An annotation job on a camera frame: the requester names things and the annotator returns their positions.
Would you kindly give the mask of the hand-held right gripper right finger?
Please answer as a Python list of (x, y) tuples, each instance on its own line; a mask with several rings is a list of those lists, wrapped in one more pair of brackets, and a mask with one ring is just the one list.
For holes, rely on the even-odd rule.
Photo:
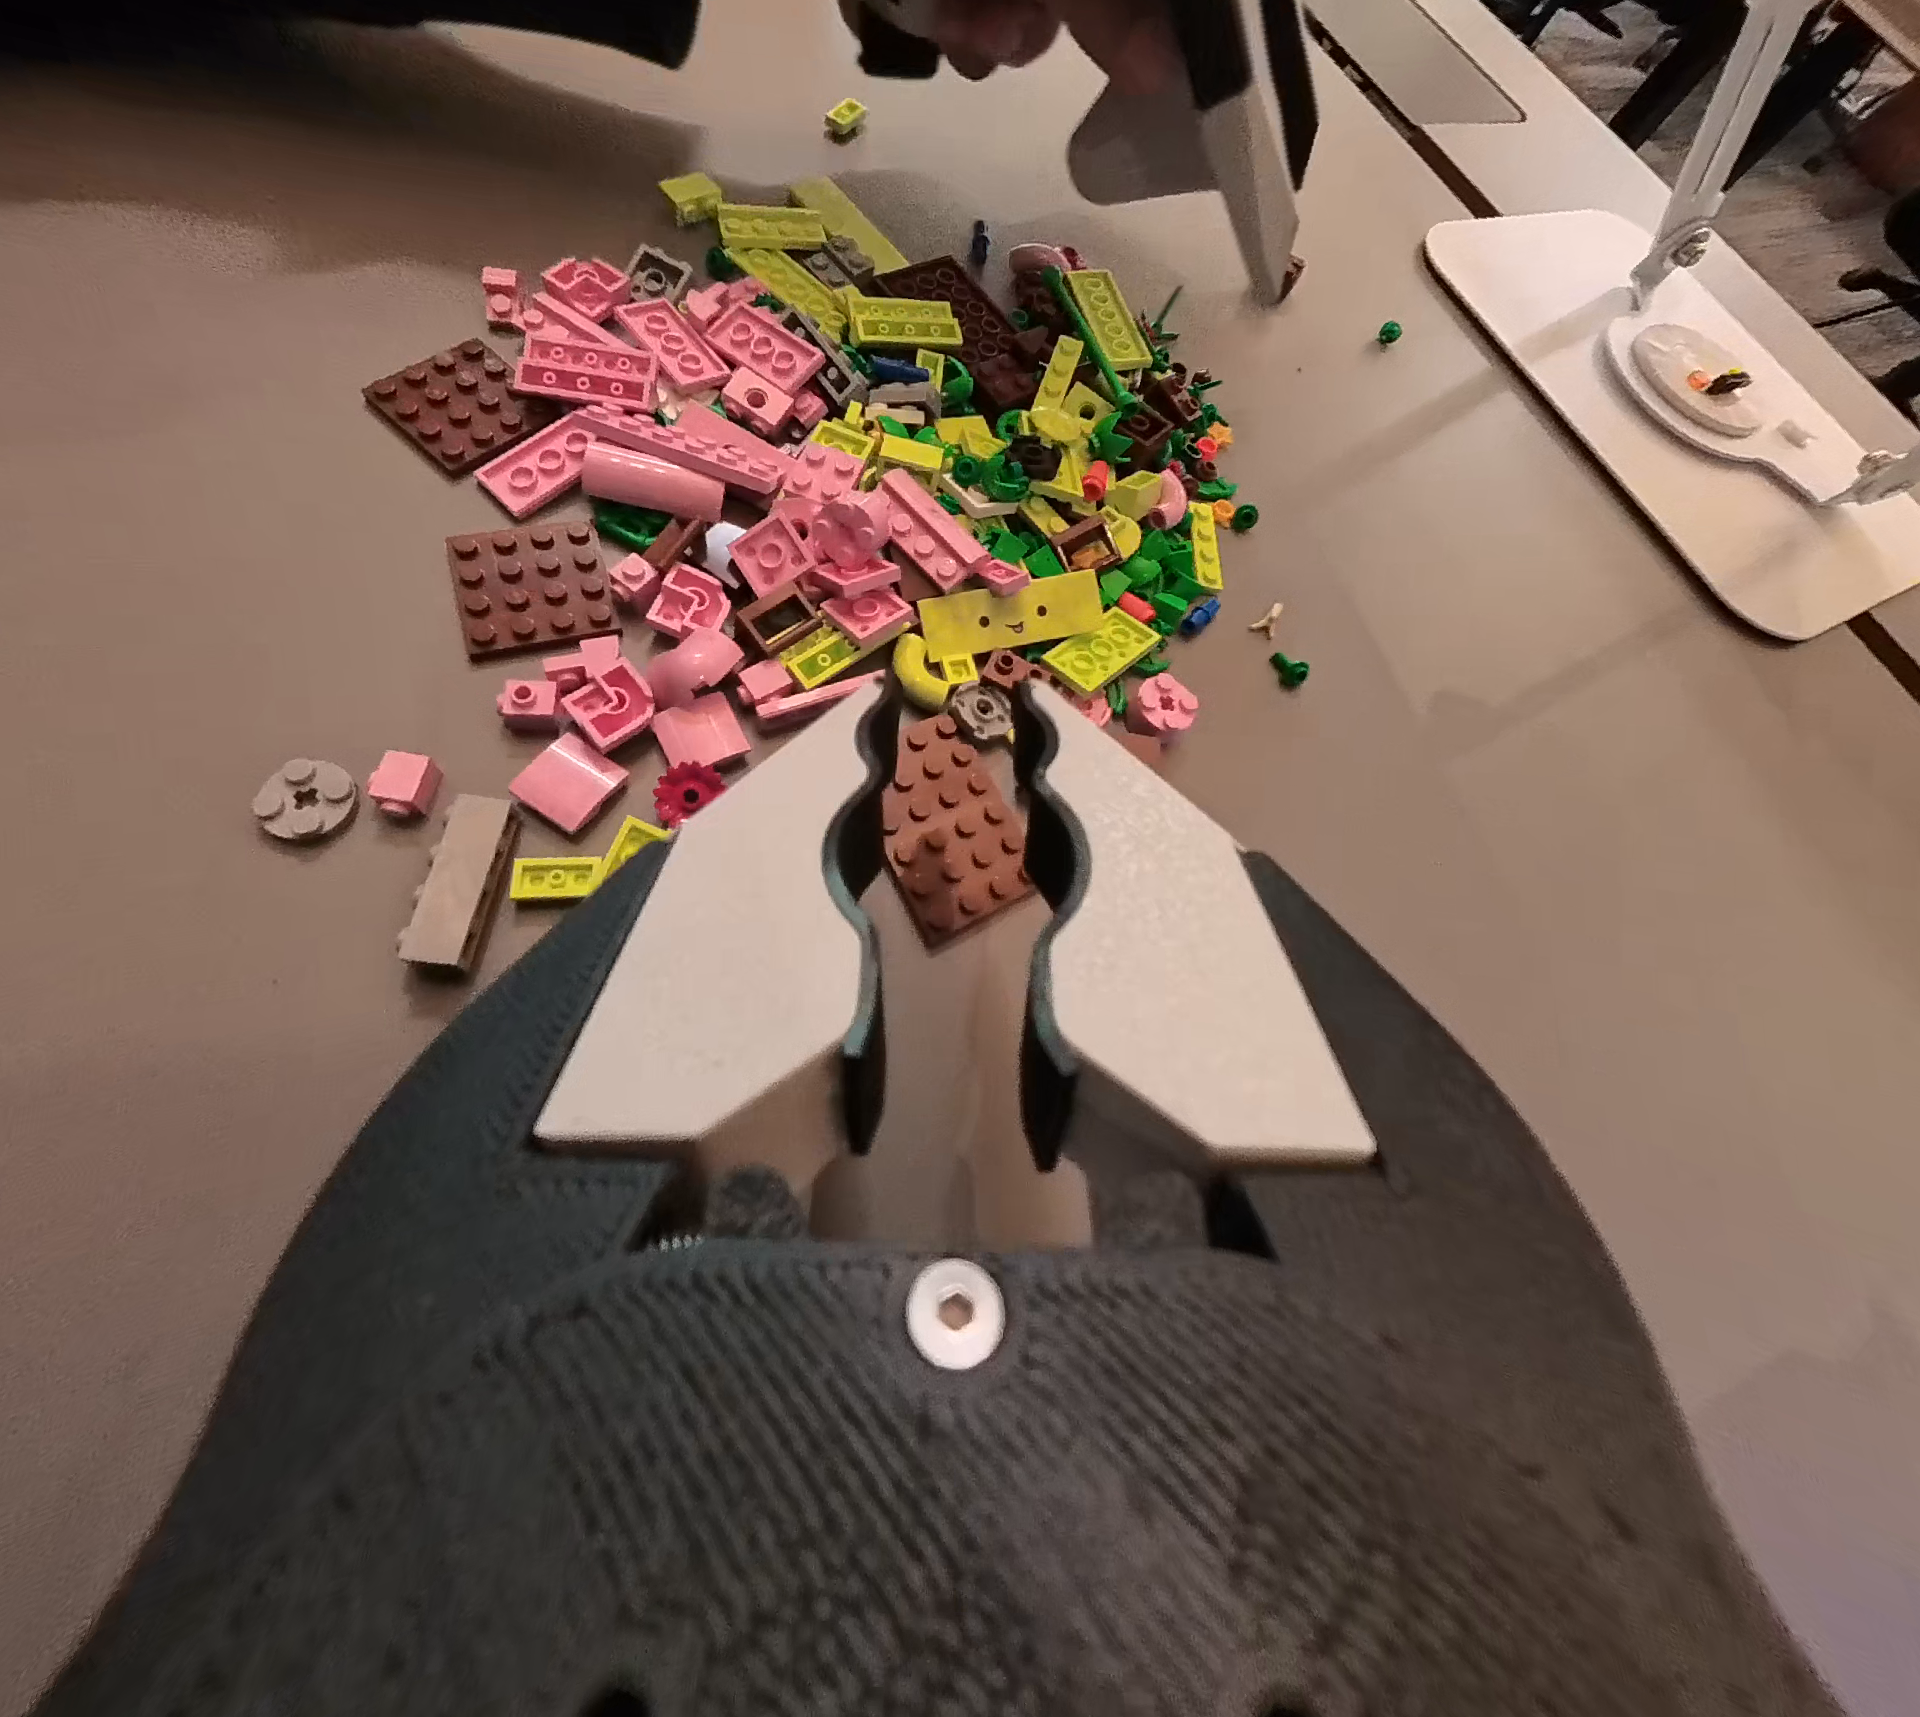
[(1044, 683), (1019, 694), (1020, 1127), (1090, 1177), (1349, 1170), (1378, 1154), (1253, 857)]

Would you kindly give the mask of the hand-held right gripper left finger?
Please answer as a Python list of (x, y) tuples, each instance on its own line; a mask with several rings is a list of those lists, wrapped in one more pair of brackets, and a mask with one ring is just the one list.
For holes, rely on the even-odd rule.
[(894, 704), (863, 685), (684, 825), (534, 1127), (542, 1147), (689, 1170), (823, 1170), (886, 1095), (882, 957)]

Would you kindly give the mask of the brown square studded plate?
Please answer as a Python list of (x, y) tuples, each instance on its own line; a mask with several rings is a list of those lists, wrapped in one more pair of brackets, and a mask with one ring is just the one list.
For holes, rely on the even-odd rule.
[(445, 567), (472, 663), (619, 630), (612, 583), (589, 520), (450, 535)]
[(959, 722), (905, 724), (881, 796), (882, 861), (926, 949), (1027, 900), (1027, 820)]
[(564, 414), (521, 395), (514, 371), (497, 347), (472, 337), (372, 381), (362, 397), (447, 479), (462, 479)]

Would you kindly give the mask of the pile of mixed toy bricks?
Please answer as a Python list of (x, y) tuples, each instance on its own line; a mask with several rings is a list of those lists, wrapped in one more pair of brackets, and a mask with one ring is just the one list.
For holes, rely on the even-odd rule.
[[(649, 414), (601, 404), (594, 440), (724, 486), (715, 523), (592, 500), (583, 483), (525, 525), (589, 520), (630, 616), (681, 649), (732, 657), (740, 707), (774, 722), (823, 704), (882, 654), (925, 712), (963, 683), (1039, 677), (1093, 722), (1175, 744), (1201, 701), (1178, 643), (1220, 616), (1225, 539), (1261, 520), (1238, 485), (1220, 381), (1182, 358), (1160, 312), (1135, 312), (1112, 270), (1065, 242), (1019, 244), (1009, 314), (1039, 372), (1030, 404), (990, 414), (957, 354), (860, 351), (852, 292), (876, 270), (845, 238), (731, 255), (716, 223), (679, 306), (633, 303), (624, 262), (487, 265), (490, 331), (630, 344), (658, 360)], [(589, 643), (547, 687), (589, 716)]]

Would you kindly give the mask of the white stand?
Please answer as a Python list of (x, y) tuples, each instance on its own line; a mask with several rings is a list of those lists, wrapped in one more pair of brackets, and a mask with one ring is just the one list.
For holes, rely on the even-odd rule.
[[(1917, 44), (1917, 0), (1845, 0)], [(1875, 448), (1697, 277), (1819, 0), (1745, 0), (1655, 231), (1604, 210), (1445, 221), (1424, 255), (1628, 504), (1745, 625), (1804, 643), (1918, 580), (1917, 448)]]

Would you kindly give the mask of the brown rectangular plate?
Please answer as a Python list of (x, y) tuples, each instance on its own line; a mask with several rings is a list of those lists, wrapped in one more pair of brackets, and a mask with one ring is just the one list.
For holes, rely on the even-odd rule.
[(1022, 337), (967, 265), (937, 257), (874, 277), (879, 295), (911, 303), (945, 303), (963, 333), (961, 360), (972, 377), (972, 397), (1001, 414), (1033, 402), (1040, 374)]

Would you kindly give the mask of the lime smooth tile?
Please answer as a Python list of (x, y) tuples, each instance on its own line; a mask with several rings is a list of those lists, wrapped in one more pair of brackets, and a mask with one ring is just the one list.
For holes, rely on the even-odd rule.
[(821, 216), (829, 238), (852, 242), (876, 273), (894, 273), (911, 265), (911, 258), (881, 231), (874, 219), (867, 216), (852, 197), (826, 174), (798, 178), (786, 192), (792, 204)]

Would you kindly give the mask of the long pink curved brick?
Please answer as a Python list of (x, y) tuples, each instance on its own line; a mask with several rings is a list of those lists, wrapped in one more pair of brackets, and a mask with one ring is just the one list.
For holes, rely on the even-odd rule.
[(589, 499), (661, 511), (672, 518), (715, 523), (724, 514), (724, 486), (684, 465), (624, 445), (590, 440), (581, 466)]

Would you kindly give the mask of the wide pink plate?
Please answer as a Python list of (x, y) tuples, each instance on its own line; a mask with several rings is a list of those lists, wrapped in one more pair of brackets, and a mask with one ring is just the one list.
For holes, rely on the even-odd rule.
[(472, 480), (509, 518), (525, 523), (583, 480), (589, 445), (599, 422), (574, 408), (510, 450), (484, 463)]

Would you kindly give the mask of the narrow pink plate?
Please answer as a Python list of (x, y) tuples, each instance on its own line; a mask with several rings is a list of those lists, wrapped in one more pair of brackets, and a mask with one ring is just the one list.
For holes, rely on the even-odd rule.
[(529, 398), (649, 414), (661, 398), (661, 362), (630, 344), (531, 333), (512, 387)]

